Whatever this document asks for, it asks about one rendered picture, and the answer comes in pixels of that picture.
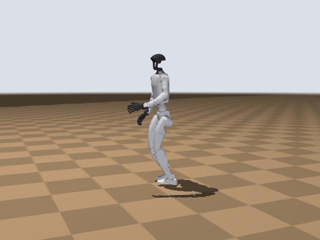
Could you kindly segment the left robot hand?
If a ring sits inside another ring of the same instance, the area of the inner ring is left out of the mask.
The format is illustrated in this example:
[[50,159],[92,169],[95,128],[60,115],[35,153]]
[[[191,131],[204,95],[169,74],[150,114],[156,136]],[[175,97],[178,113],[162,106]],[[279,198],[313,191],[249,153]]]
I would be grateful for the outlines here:
[[127,106],[128,112],[131,111],[129,114],[131,114],[132,112],[135,112],[135,111],[139,111],[140,109],[143,109],[143,110],[148,109],[148,107],[144,107],[143,104],[144,103],[140,104],[140,103],[132,102],[129,106]]

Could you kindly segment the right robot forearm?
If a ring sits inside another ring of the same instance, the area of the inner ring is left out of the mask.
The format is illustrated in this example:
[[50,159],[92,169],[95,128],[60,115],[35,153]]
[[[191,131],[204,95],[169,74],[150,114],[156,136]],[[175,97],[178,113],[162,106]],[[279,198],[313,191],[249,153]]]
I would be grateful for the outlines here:
[[[151,95],[151,97],[150,97],[150,101],[152,101],[152,100],[154,100],[154,98],[152,97],[152,95]],[[148,111],[148,113],[147,114],[151,114],[151,112],[152,112],[152,110],[153,110],[153,108],[148,108],[149,109],[149,111]]]

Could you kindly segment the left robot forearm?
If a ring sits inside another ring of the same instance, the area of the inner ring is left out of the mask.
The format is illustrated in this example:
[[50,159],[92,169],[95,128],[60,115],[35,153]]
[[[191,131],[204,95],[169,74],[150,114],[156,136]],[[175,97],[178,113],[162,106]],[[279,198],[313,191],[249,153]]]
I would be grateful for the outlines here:
[[156,99],[152,100],[152,101],[149,101],[149,102],[146,102],[143,104],[143,107],[146,108],[148,107],[149,109],[152,109],[154,106],[156,105],[160,105],[161,102],[167,97],[167,94],[166,93],[161,93],[158,97],[156,97]]

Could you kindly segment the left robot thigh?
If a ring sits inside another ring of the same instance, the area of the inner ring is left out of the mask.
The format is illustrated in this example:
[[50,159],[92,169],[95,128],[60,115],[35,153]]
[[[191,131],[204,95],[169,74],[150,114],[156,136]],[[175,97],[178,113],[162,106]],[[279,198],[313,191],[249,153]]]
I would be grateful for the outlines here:
[[[164,127],[170,128],[172,126],[172,123],[173,123],[173,120],[168,115],[165,115],[160,118],[155,128],[154,137],[153,137],[153,148],[156,156],[157,156],[156,154],[157,150],[159,149],[164,150],[164,148],[160,147],[166,135],[166,132],[165,132],[166,129]],[[165,150],[164,150],[164,154],[165,154]]]

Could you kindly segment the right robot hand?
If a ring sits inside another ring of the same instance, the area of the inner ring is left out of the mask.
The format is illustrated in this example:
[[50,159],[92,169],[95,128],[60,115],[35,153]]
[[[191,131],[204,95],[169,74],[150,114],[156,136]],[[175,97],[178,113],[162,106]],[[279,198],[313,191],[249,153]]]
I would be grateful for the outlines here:
[[146,115],[148,116],[149,114],[147,114],[149,112],[149,109],[146,109],[145,111],[144,111],[144,113],[143,114],[141,114],[139,117],[138,117],[138,120],[137,120],[137,123],[138,123],[138,125],[140,126],[142,126],[142,121],[143,121],[143,119],[146,117]]

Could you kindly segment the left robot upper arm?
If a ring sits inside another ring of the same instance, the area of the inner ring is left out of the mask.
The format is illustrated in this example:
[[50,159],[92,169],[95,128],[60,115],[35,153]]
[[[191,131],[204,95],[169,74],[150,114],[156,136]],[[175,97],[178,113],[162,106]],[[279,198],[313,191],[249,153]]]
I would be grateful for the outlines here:
[[160,77],[161,89],[164,93],[166,93],[166,98],[163,101],[166,101],[169,97],[169,81],[170,77],[162,74]]

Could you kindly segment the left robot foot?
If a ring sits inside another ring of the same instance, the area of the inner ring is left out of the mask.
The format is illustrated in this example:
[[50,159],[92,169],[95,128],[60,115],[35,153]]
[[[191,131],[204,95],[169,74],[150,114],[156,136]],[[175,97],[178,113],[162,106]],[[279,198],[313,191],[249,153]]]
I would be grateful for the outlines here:
[[157,183],[164,184],[164,185],[177,185],[178,181],[176,178],[173,178],[173,180],[170,180],[168,177],[165,179],[159,179],[157,180]]

